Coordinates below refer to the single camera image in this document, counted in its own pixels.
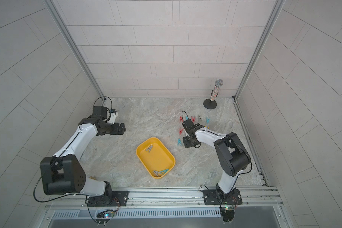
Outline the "yellow plastic storage box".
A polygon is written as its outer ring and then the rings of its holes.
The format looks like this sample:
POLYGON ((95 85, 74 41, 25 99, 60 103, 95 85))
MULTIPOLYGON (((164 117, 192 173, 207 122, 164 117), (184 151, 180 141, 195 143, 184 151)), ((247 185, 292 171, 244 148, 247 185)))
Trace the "yellow plastic storage box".
POLYGON ((162 178, 175 166, 175 157, 156 137, 151 137, 141 143, 136 149, 136 155, 147 172, 155 179, 162 178), (148 153, 145 151, 145 149, 150 145, 153 145, 153 148, 151 152, 148 153), (161 177, 156 177, 153 173, 154 170, 161 172, 165 169, 169 169, 169 171, 163 174, 161 177))

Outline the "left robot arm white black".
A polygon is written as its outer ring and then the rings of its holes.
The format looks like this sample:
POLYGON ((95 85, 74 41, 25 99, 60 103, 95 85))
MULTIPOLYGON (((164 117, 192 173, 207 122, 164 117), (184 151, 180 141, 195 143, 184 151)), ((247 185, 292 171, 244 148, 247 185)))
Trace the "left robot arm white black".
POLYGON ((94 106, 93 114, 79 122, 69 141, 52 157, 41 161, 41 180, 46 195, 76 193, 90 197, 112 197, 110 183, 87 177, 79 161, 94 137, 125 133, 124 123, 116 122, 117 116, 115 109, 94 106))

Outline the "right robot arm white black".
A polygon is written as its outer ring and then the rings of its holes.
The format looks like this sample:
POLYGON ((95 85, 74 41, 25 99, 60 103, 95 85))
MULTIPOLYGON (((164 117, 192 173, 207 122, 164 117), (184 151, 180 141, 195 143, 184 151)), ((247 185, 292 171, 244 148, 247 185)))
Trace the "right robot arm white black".
POLYGON ((219 134, 203 125, 194 123, 191 119, 183 121, 186 132, 183 137, 185 148, 199 148, 202 144, 209 145, 217 154, 219 164, 223 170, 220 181, 216 185, 216 195, 220 200, 235 189, 238 177, 249 173, 246 169, 252 168, 251 157, 234 132, 219 134))

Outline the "glitter microphone on black stand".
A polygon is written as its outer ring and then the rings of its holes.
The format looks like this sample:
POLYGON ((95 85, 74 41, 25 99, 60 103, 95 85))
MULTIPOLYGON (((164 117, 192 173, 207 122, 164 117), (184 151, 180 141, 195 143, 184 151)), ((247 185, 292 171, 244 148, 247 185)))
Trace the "glitter microphone on black stand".
POLYGON ((215 81, 215 86, 211 92, 210 98, 204 100, 204 102, 203 102, 203 105, 205 108, 212 110, 212 109, 215 109, 217 107, 217 102, 215 101, 215 98, 218 96, 219 90, 222 86, 223 86, 223 80, 222 79, 218 79, 215 81))

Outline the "left green circuit board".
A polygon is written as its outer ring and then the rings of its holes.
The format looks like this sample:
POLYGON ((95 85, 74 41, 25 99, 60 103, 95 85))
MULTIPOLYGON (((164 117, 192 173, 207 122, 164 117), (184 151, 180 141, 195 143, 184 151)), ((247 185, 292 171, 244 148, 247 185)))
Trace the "left green circuit board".
POLYGON ((105 226, 116 214, 116 211, 114 210, 106 210, 102 211, 100 213, 97 213, 96 216, 96 223, 98 226, 101 224, 105 226))

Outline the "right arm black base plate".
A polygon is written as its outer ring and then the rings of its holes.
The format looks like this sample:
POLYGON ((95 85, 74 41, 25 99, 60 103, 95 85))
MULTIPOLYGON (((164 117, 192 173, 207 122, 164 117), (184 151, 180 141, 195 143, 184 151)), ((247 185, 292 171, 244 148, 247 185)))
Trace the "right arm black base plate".
POLYGON ((202 190, 205 205, 242 205, 240 191, 238 189, 232 190, 228 194, 223 192, 218 193, 216 190, 202 190))

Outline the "aluminium mounting rail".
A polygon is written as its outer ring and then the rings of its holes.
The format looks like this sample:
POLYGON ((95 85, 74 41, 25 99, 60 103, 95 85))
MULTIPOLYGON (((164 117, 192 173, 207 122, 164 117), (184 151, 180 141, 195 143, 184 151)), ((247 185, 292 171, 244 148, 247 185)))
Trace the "aluminium mounting rail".
MULTIPOLYGON (((213 187, 164 187, 164 188, 124 188, 113 191, 129 191, 125 208, 176 208, 219 206, 205 205, 202 190, 214 190, 213 187)), ((239 186, 242 205, 221 205, 232 207, 282 206, 283 200, 275 187, 239 186)))

